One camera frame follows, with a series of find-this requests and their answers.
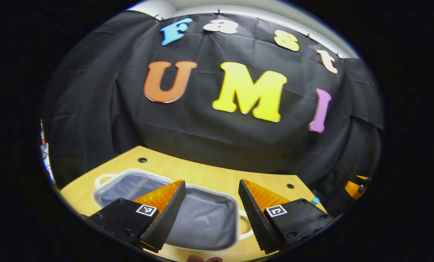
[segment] black cloth backdrop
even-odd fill
[[[166,46],[161,28],[184,18],[184,37]],[[211,20],[238,23],[237,33],[205,31]],[[275,43],[274,31],[297,37],[300,50]],[[323,49],[338,74],[323,66]],[[171,88],[178,61],[193,61],[183,96],[172,103],[146,98],[148,65],[172,65],[161,88]],[[245,65],[253,81],[265,71],[286,76],[278,123],[217,111],[223,62]],[[325,131],[308,129],[316,88],[332,97]],[[54,71],[42,107],[45,137],[57,185],[132,149],[155,151],[202,164],[269,174],[296,174],[321,197],[327,211],[343,212],[352,198],[343,189],[355,175],[372,177],[381,151],[383,105],[375,79],[360,59],[339,59],[315,40],[254,17],[202,13],[163,22],[125,11],[87,35]]]

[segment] orange letter u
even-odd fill
[[[149,73],[144,83],[144,94],[152,101],[161,103],[171,103],[180,99],[186,89],[189,74],[197,64],[191,61],[179,61],[175,64],[178,68],[176,73],[175,82],[168,91],[160,89],[160,82],[162,81],[165,69],[169,68],[171,63],[166,61],[157,61],[149,64]]]

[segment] pink letter i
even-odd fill
[[[332,100],[327,91],[317,88],[315,90],[319,96],[317,101],[317,110],[315,111],[315,117],[309,124],[309,130],[317,133],[322,133],[325,130],[325,117],[327,116],[327,109],[329,107],[329,102]]]

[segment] orange soft gripper pad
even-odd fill
[[[168,202],[172,198],[173,194],[175,194],[176,189],[182,181],[183,180],[181,179],[171,184],[167,184],[166,186],[162,186],[161,188],[155,189],[154,191],[135,199],[134,202],[152,207],[157,207],[157,210],[159,211],[159,213],[155,217],[157,218],[160,216],[160,213],[162,213],[163,209],[167,206]]]
[[[266,189],[263,186],[259,186],[258,184],[246,179],[243,179],[243,181],[254,197],[254,200],[257,203],[257,206],[259,206],[260,211],[262,211],[262,214],[267,207],[274,207],[290,202],[288,199]]]

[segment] yellow letter m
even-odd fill
[[[243,64],[225,62],[220,67],[225,70],[225,77],[220,96],[212,103],[215,109],[235,112],[236,105],[233,101],[236,95],[241,113],[249,113],[259,101],[258,106],[252,111],[255,117],[273,122],[280,121],[280,95],[283,85],[288,81],[284,75],[266,71],[254,83]]]

